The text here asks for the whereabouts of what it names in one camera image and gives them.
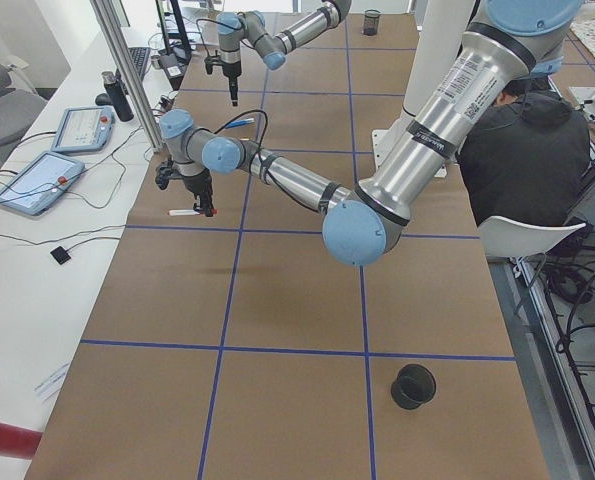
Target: label sticker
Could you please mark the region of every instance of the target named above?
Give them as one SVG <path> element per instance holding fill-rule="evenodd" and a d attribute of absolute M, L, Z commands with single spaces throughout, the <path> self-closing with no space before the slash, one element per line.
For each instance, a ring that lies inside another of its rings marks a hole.
<path fill-rule="evenodd" d="M 61 389 L 66 379 L 66 373 L 68 373 L 68 367 L 70 367 L 70 362 L 64 363 L 46 380 L 34 388 L 35 395 L 41 402 L 45 402 Z"/>
<path fill-rule="evenodd" d="M 497 75 L 481 62 L 458 58 L 436 91 L 472 124 L 492 104 L 499 89 Z"/>
<path fill-rule="evenodd" d="M 170 75 L 171 77 L 178 77 L 179 75 L 181 75 L 181 70 L 177 66 L 168 67 L 168 75 Z"/>

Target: white chair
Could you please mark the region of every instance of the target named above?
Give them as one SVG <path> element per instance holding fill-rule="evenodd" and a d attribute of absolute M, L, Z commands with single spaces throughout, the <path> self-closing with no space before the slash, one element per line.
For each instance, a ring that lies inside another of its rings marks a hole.
<path fill-rule="evenodd" d="M 568 235 L 585 226 L 585 223 L 579 223 L 566 227 L 541 227 L 494 215 L 484 220 L 478 229 L 486 257 L 505 257 L 515 259 L 519 263 L 524 257 L 543 255 L 528 284 L 530 291 L 546 263 L 546 252 Z M 515 307 L 514 313 L 517 313 L 523 301 L 522 298 Z"/>

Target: grid of blue tape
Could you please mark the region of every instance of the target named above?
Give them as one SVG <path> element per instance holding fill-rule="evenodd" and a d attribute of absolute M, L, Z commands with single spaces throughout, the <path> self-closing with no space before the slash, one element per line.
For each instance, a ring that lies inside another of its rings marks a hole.
<path fill-rule="evenodd" d="M 347 72 L 348 72 L 348 93 L 332 93 L 331 95 L 345 95 L 349 97 L 349 108 L 350 108 L 350 118 L 351 118 L 351 141 L 352 141 L 352 152 L 332 152 L 332 153 L 348 153 L 352 154 L 353 156 L 353 173 L 355 177 L 355 181 L 357 180 L 357 156 L 361 154 L 368 154 L 372 152 L 357 152 L 355 150 L 355 125 L 353 120 L 353 104 L 350 99 L 352 98 L 353 91 L 352 91 L 352 79 L 350 75 L 350 48 L 348 42 L 348 30 L 345 26 L 339 27 L 344 28 L 346 32 L 346 47 L 343 48 L 346 51 L 346 60 L 347 60 Z M 569 37 L 569 40 L 573 43 L 575 48 L 579 51 L 581 56 L 584 58 L 586 63 L 578 64 L 578 63 L 568 63 L 565 65 L 584 65 L 588 66 L 592 69 L 595 73 L 595 63 L 591 63 L 588 61 L 586 56 L 584 55 L 583 51 L 578 46 L 578 41 L 573 41 L 572 38 Z M 382 49 L 382 50 L 414 50 L 414 49 Z M 266 95 L 266 85 L 268 82 L 268 74 L 266 74 L 266 78 L 264 80 L 264 90 L 262 92 L 250 92 L 250 93 L 261 93 L 262 100 L 260 108 L 264 108 L 264 101 Z M 214 90 L 216 92 L 222 92 L 225 90 Z M 302 92 L 284 92 L 284 93 L 302 93 Z M 374 94 L 354 94 L 354 95 L 374 95 Z M 388 95 L 384 94 L 385 96 L 393 96 L 400 98 L 401 95 Z M 226 312 L 224 315 L 221 338 L 219 345 L 200 345 L 200 344 L 174 344 L 174 343 L 153 343 L 153 342 L 122 342 L 122 341 L 110 341 L 110 340 L 93 340 L 93 339 L 82 339 L 82 344 L 88 345 L 101 345 L 101 346 L 123 346 L 123 347 L 139 347 L 139 348 L 166 348 L 166 349 L 187 349 L 187 350 L 209 350 L 217 352 L 217 364 L 215 367 L 215 373 L 213 378 L 213 386 L 212 392 L 210 396 L 210 404 L 208 410 L 208 416 L 206 420 L 206 426 L 204 430 L 204 439 L 202 445 L 202 453 L 201 459 L 199 463 L 199 469 L 197 472 L 197 480 L 202 480 L 204 468 L 206 464 L 206 456 L 208 452 L 208 443 L 210 439 L 210 432 L 211 432 L 211 425 L 212 425 L 212 417 L 214 412 L 215 406 L 215 399 L 217 396 L 217 386 L 219 383 L 219 377 L 221 373 L 221 363 L 224 352 L 252 352 L 252 353 L 278 353 L 278 354 L 298 354 L 298 355 L 331 355 L 331 356 L 351 356 L 351 357 L 363 357 L 364 358 L 364 365 L 365 365 L 365 374 L 366 374 L 366 401 L 367 401 L 367 422 L 368 422 L 368 443 L 369 443 L 369 451 L 370 451 L 370 470 L 371 470 L 371 478 L 372 480 L 377 479 L 377 460 L 375 454 L 375 441 L 374 441 L 374 430 L 373 430 L 373 411 L 372 411 L 372 392 L 371 392 L 371 372 L 370 372 L 370 359 L 371 358 L 402 358 L 402 359 L 439 359 L 439 360 L 460 360 L 460 361 L 494 361 L 494 362 L 514 362 L 515 359 L 512 356 L 484 356 L 484 355 L 440 355 L 440 354 L 412 354 L 412 353 L 383 353 L 383 352 L 371 352 L 369 349 L 369 332 L 368 332 L 368 319 L 366 314 L 366 298 L 365 298 L 365 282 L 364 282 L 364 270 L 363 268 L 359 269 L 360 275 L 360 285 L 361 285 L 361 305 L 362 305 L 362 322 L 363 322 L 363 343 L 364 349 L 363 351 L 335 351 L 335 350 L 308 350 L 308 349 L 285 349 L 285 348 L 254 348 L 254 347 L 237 347 L 237 346 L 227 346 L 225 344 L 226 341 L 226 333 L 228 330 L 228 321 L 230 318 L 230 308 L 232 304 L 232 296 L 234 291 L 234 284 L 237 275 L 237 267 L 239 263 L 239 255 L 240 255 L 240 248 L 241 242 L 244 233 L 274 233 L 274 234 L 302 234 L 302 235 L 319 235 L 321 232 L 319 231 L 282 231 L 282 230 L 253 230 L 253 229 L 244 229 L 245 219 L 246 219 L 246 211 L 248 205 L 248 198 L 250 194 L 250 186 L 251 186 L 251 178 L 248 178 L 248 183 L 246 185 L 246 194 L 244 200 L 244 209 L 242 212 L 242 218 L 240 221 L 239 229 L 228 229 L 228 228 L 201 228 L 201 227 L 170 227 L 170 226 L 148 226 L 148 225 L 128 225 L 127 228 L 134 228 L 134 229 L 172 229 L 172 230 L 202 230 L 202 231 L 223 231 L 223 232 L 237 232 L 238 239 L 237 239 L 237 246 L 236 246 L 236 253 L 235 259 L 233 262 L 232 274 L 231 274 L 231 281 L 228 291 L 228 299 L 227 299 L 227 306 Z M 415 237 L 415 238 L 448 238 L 448 239 L 455 239 L 455 240 L 472 240 L 478 239 L 477 236 L 468 236 L 468 235 L 424 235 L 424 234 L 403 234 L 403 236 L 408 237 Z"/>

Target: screen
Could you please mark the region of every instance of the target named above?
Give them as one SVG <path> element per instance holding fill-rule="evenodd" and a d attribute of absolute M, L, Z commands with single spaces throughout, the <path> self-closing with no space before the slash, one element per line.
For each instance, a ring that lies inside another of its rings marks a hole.
<path fill-rule="evenodd" d="M 97 127 L 101 118 L 100 109 L 72 110 L 59 137 L 59 147 L 86 147 L 96 141 Z"/>
<path fill-rule="evenodd" d="M 13 202 L 26 208 L 34 207 L 42 198 L 42 194 L 58 185 L 59 177 L 73 167 L 73 163 L 53 155 L 45 155 L 32 168 L 20 177 L 1 194 L 2 201 Z"/>

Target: blue joint cap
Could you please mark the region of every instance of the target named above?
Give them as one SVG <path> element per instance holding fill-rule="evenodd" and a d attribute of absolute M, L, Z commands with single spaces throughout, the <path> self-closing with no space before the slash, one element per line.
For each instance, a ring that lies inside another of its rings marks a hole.
<path fill-rule="evenodd" d="M 217 15 L 217 21 L 219 22 L 217 24 L 217 33 L 219 35 L 228 35 L 242 28 L 239 17 L 233 12 L 220 13 Z"/>
<path fill-rule="evenodd" d="M 583 0 L 487 0 L 488 17 L 510 35 L 543 35 L 570 22 Z"/>
<path fill-rule="evenodd" d="M 239 147 L 229 138 L 212 138 L 206 142 L 201 151 L 201 163 L 213 172 L 224 174 L 234 172 L 240 162 Z"/>
<path fill-rule="evenodd" d="M 559 58 L 553 58 L 552 60 L 548 60 L 547 62 L 540 62 L 534 66 L 534 68 L 530 71 L 530 77 L 541 77 L 543 75 L 552 75 L 555 72 L 558 72 L 561 69 L 562 64 L 564 63 L 564 57 L 561 56 Z"/>
<path fill-rule="evenodd" d="M 159 119 L 159 129 L 164 139 L 175 138 L 195 124 L 193 117 L 186 110 L 173 108 Z"/>
<path fill-rule="evenodd" d="M 277 70 L 286 63 L 286 55 L 281 52 L 272 52 L 264 57 L 264 63 L 271 70 Z"/>
<path fill-rule="evenodd" d="M 386 229 L 379 215 L 357 200 L 346 200 L 328 211 L 324 243 L 342 263 L 355 267 L 377 260 L 386 248 Z"/>
<path fill-rule="evenodd" d="M 261 22 L 262 26 L 266 26 L 266 18 L 264 17 L 264 14 L 261 13 L 259 10 L 253 10 L 250 13 L 254 13 L 255 16 L 257 16 L 257 18 L 259 18 L 259 21 Z"/>

